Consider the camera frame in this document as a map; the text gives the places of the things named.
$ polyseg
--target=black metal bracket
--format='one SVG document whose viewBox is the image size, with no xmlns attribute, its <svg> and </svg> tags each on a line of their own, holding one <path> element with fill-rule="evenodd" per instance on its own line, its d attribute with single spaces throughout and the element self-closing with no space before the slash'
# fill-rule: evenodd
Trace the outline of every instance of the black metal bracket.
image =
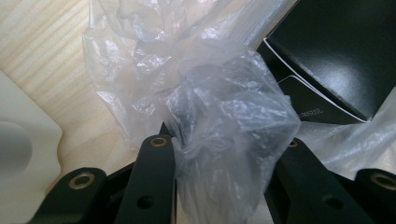
<svg viewBox="0 0 396 224">
<path fill-rule="evenodd" d="M 81 168 L 64 176 L 29 223 L 176 223 L 170 133 L 147 138 L 136 162 L 106 176 Z M 295 139 L 264 193 L 275 224 L 395 223 L 396 175 L 360 170 L 355 181 L 329 172 Z"/>
<path fill-rule="evenodd" d="M 143 142 L 136 162 L 116 173 L 81 168 L 65 175 L 29 223 L 176 223 L 175 169 L 163 125 Z"/>
<path fill-rule="evenodd" d="M 364 169 L 351 181 L 329 172 L 299 139 L 264 195 L 275 224 L 396 222 L 396 175 Z"/>
</svg>

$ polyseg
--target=plastic bag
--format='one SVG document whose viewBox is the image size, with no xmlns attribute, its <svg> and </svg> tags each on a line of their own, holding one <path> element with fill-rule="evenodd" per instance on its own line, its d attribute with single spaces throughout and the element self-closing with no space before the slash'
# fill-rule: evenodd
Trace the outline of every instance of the plastic bag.
<svg viewBox="0 0 396 224">
<path fill-rule="evenodd" d="M 181 144 L 178 193 L 193 223 L 243 223 L 300 121 L 255 51 L 237 44 L 229 50 L 224 41 L 194 45 L 189 52 L 213 57 L 187 71 L 156 106 L 171 117 L 165 123 Z"/>
<path fill-rule="evenodd" d="M 372 166 L 396 173 L 395 115 L 393 89 L 371 122 L 344 126 L 303 122 L 298 137 L 329 170 L 350 179 Z"/>
<path fill-rule="evenodd" d="M 242 223 L 300 121 L 260 41 L 287 1 L 93 1 L 84 33 L 97 93 L 136 145 L 165 121 L 193 223 Z"/>
<path fill-rule="evenodd" d="M 175 87 L 180 54 L 194 39 L 253 45 L 289 0 L 91 0 L 83 35 L 86 68 L 99 96 L 139 147 L 158 132 L 143 96 Z"/>
</svg>

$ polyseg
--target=clear plastic wrap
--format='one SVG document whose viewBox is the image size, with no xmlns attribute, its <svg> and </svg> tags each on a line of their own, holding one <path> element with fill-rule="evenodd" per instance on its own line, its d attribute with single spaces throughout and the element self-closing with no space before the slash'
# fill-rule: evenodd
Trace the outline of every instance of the clear plastic wrap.
<svg viewBox="0 0 396 224">
<path fill-rule="evenodd" d="M 199 65 L 156 106 L 180 142 L 178 193 L 192 223 L 244 223 L 300 121 L 255 51 L 226 41 L 195 49 L 213 57 L 192 54 Z"/>
<path fill-rule="evenodd" d="M 194 39 L 253 45 L 288 4 L 289 0 L 91 0 L 90 28 L 83 35 L 87 71 L 128 140 L 139 147 L 161 126 L 151 116 L 153 108 L 141 107 L 142 97 L 179 83 L 178 61 Z"/>
<path fill-rule="evenodd" d="M 135 146 L 166 123 L 192 223 L 245 222 L 300 126 L 247 47 L 287 4 L 91 1 L 83 43 L 94 87 Z"/>
<path fill-rule="evenodd" d="M 303 122 L 298 137 L 331 171 L 350 179 L 378 167 L 396 174 L 396 89 L 371 122 L 331 125 Z"/>
</svg>

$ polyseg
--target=metal bolt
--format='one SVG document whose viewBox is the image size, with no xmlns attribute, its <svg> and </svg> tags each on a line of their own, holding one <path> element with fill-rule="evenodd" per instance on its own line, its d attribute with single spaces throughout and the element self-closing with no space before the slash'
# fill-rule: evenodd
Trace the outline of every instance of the metal bolt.
<svg viewBox="0 0 396 224">
<path fill-rule="evenodd" d="M 149 141 L 149 144 L 154 147 L 163 147 L 166 144 L 168 144 L 168 140 L 166 140 L 166 138 L 156 137 L 156 138 L 151 139 Z"/>
<path fill-rule="evenodd" d="M 69 181 L 70 189 L 85 189 L 95 180 L 95 175 L 90 172 L 84 172 L 76 175 Z"/>
</svg>

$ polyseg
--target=white plastic object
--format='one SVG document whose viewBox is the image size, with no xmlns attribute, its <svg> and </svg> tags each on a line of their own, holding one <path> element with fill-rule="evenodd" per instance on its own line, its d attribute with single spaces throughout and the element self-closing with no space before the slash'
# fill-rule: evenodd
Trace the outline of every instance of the white plastic object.
<svg viewBox="0 0 396 224">
<path fill-rule="evenodd" d="M 62 130 L 1 71 L 0 106 L 0 218 L 26 223 L 61 172 Z"/>
</svg>

